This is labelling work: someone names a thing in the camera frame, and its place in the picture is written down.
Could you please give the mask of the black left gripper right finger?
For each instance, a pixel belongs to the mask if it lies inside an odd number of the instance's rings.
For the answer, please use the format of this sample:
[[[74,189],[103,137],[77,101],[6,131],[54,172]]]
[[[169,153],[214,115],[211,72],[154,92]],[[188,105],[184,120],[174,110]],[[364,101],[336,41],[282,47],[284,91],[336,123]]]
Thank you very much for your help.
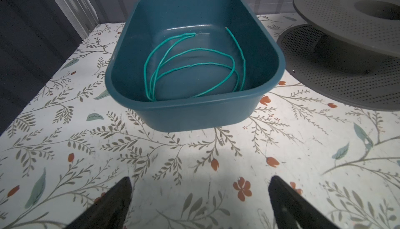
[[[279,176],[271,178],[268,192],[278,228],[337,228]]]

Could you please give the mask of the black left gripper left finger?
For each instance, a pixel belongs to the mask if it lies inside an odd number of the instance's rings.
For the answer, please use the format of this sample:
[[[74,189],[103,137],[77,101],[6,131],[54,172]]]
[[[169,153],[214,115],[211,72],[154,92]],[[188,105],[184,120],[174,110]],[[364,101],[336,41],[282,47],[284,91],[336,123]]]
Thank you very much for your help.
[[[130,178],[124,177],[66,228],[122,229],[130,207],[131,195]]]

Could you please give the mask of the grey perforated cable spool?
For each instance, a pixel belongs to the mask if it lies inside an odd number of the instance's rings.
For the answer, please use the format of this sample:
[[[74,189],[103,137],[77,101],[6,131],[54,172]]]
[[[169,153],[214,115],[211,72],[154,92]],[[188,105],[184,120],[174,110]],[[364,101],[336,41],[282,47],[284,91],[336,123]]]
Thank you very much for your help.
[[[277,43],[286,70],[317,93],[378,111],[400,109],[400,0],[293,0],[305,24]]]

